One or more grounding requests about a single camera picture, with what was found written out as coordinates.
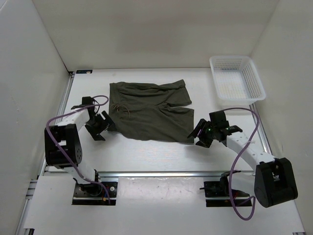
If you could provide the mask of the olive green shorts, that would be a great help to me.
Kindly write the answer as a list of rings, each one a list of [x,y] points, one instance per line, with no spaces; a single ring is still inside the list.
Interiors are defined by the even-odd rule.
[[[110,84],[108,130],[140,141],[193,144],[194,110],[184,80],[168,84]]]

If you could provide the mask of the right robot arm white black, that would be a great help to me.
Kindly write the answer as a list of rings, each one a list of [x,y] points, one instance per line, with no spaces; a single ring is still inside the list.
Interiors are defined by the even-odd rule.
[[[229,125],[224,111],[209,114],[210,120],[201,119],[189,137],[198,138],[197,146],[209,148],[214,140],[233,150],[253,170],[251,178],[240,176],[238,170],[221,175],[218,186],[207,188],[214,197],[220,193],[230,196],[238,187],[252,191],[258,202],[265,208],[294,200],[298,190],[291,162],[286,158],[276,158],[256,146],[236,125]]]

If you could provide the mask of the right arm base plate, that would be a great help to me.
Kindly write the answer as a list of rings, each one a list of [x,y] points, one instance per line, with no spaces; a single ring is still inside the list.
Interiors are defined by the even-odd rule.
[[[204,191],[207,208],[232,207],[229,195],[221,188],[219,181],[204,181],[204,186],[200,188],[200,190]],[[250,197],[249,194],[233,189],[232,195],[234,198],[235,206],[252,206],[252,201],[247,200]]]

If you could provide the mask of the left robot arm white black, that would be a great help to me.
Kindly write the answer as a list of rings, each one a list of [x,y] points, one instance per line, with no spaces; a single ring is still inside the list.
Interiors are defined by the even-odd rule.
[[[69,113],[48,120],[44,130],[46,164],[70,174],[92,196],[99,195],[105,186],[98,172],[83,160],[79,131],[84,127],[92,140],[105,140],[102,132],[115,127],[106,111],[99,112],[108,101],[105,95],[85,96]]]

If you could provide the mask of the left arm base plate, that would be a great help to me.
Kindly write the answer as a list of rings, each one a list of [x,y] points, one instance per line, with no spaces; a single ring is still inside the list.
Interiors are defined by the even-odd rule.
[[[102,179],[101,184],[78,184],[75,180],[72,205],[81,206],[115,206],[118,191],[118,179]]]

